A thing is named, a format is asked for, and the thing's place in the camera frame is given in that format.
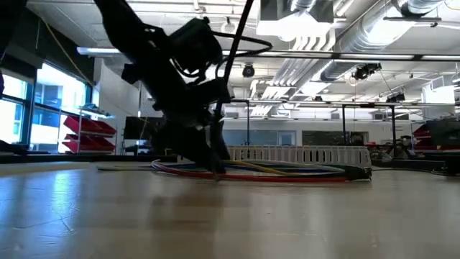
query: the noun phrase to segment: white wall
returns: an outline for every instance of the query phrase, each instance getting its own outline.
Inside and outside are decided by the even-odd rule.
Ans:
[[[281,121],[252,120],[251,130],[295,130],[296,145],[302,145],[302,131],[337,131],[342,132],[342,121]],[[224,130],[245,130],[245,119],[226,119]],[[392,139],[391,122],[353,122],[346,123],[346,131],[368,132],[369,141],[381,144],[383,140]],[[410,123],[396,122],[396,138],[411,135]]]
[[[137,116],[139,110],[139,90],[110,70],[100,58],[96,59],[94,72],[97,85],[93,92],[93,103],[116,117],[101,120],[117,128],[116,154],[120,154],[125,119],[127,116]]]

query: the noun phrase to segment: window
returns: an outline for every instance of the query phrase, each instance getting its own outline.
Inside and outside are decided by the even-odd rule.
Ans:
[[[21,99],[26,98],[27,82],[7,75],[3,75],[3,79],[5,84],[3,94]]]
[[[294,131],[278,132],[278,145],[295,145],[295,132]]]
[[[222,135],[227,145],[247,144],[246,130],[224,130]],[[250,145],[295,145],[295,132],[277,130],[250,130],[249,140]]]
[[[37,71],[34,101],[75,112],[76,107],[85,104],[86,85],[48,64],[43,64],[42,69]]]
[[[65,153],[69,149],[62,144],[72,131],[64,125],[66,115],[59,115],[44,109],[35,108],[30,136],[31,150]]]
[[[1,100],[0,111],[0,139],[9,144],[20,142],[24,107],[22,104]]]
[[[30,136],[31,149],[36,151],[58,151],[59,114],[35,108]]]

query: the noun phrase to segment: colorful cable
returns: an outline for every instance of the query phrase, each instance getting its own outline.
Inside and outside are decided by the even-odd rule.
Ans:
[[[344,182],[348,178],[344,176],[344,169],[328,167],[323,165],[308,165],[300,167],[299,164],[286,164],[283,167],[280,163],[263,163],[263,162],[243,162],[243,161],[224,161],[228,168],[237,168],[246,171],[256,171],[262,173],[271,173],[276,176],[248,176],[235,174],[219,175],[220,179],[238,180],[238,181],[264,181],[264,182],[284,182],[284,183],[318,183],[318,182]],[[152,167],[157,172],[171,173],[177,176],[194,177],[194,178],[213,178],[213,174],[202,168],[197,168],[195,164],[171,164],[165,165],[157,161],[152,162]]]

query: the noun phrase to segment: yellow cable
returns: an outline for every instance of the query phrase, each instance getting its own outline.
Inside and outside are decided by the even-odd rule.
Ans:
[[[80,75],[85,79],[89,84],[91,84],[92,87],[94,87],[94,84],[92,81],[89,81],[89,79],[85,76],[85,74],[78,68],[77,64],[73,62],[73,59],[69,56],[67,51],[65,51],[65,48],[60,44],[59,40],[56,38],[55,33],[52,31],[51,27],[49,24],[43,19],[43,23],[45,24],[46,28],[50,32],[51,36],[55,39],[56,43],[59,45],[60,49],[64,52],[64,55],[67,57],[67,59],[72,63],[73,67],[80,73]]]
[[[245,163],[243,161],[226,160],[225,163],[228,163],[228,164],[231,164],[231,165],[242,165],[242,166],[246,166],[246,167],[249,167],[249,168],[255,168],[255,169],[261,170],[264,173],[273,173],[273,174],[276,174],[276,175],[279,175],[279,176],[303,176],[302,174],[286,173],[286,172],[282,172],[282,171],[271,169],[271,168],[266,168],[266,167],[259,166],[259,165],[253,165],[251,163]]]
[[[460,8],[450,7],[450,6],[447,4],[447,1],[445,1],[444,4],[445,4],[445,5],[447,6],[447,8],[449,8],[450,10],[460,11]]]

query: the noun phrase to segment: fluorescent light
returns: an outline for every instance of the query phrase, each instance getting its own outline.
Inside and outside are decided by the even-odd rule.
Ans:
[[[424,55],[422,60],[460,60],[460,55]]]
[[[245,51],[237,51],[236,54],[242,54],[245,53]],[[230,55],[230,50],[224,50],[222,51],[222,55]]]
[[[325,101],[288,101],[288,104],[327,104]]]
[[[354,102],[354,101],[332,101],[331,104],[361,105],[361,104],[371,104],[371,103],[368,103],[368,102]]]
[[[366,64],[378,64],[380,63],[380,60],[334,60],[336,63],[366,63]]]
[[[250,103],[253,104],[281,104],[282,101],[280,100],[250,100]]]
[[[414,58],[414,55],[386,55],[386,54],[342,54],[340,58],[369,58],[369,59],[402,59],[402,60],[411,60]]]
[[[117,50],[116,48],[104,48],[104,47],[77,47],[77,51],[81,55],[121,54],[120,50]]]

